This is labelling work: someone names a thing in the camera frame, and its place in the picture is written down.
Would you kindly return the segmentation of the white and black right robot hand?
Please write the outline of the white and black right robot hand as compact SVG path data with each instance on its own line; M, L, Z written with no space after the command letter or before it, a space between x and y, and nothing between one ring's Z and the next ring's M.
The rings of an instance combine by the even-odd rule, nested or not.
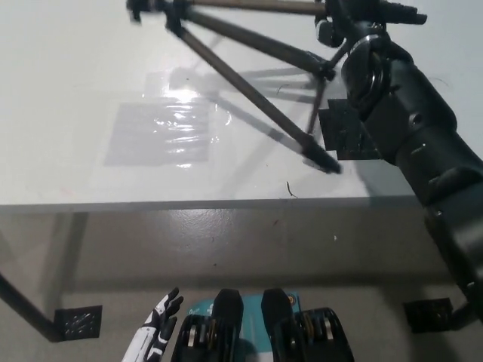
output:
M351 26L376 26L386 30L386 24L423 25L427 16L417 8L390 1L315 1L325 6L325 14L315 16L316 37L321 44L338 48Z

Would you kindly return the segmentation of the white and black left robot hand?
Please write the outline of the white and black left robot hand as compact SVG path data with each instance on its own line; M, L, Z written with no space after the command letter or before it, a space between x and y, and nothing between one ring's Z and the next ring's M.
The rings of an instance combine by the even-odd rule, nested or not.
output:
M137 329L122 362L160 362L177 324L183 297L175 287L166 294Z

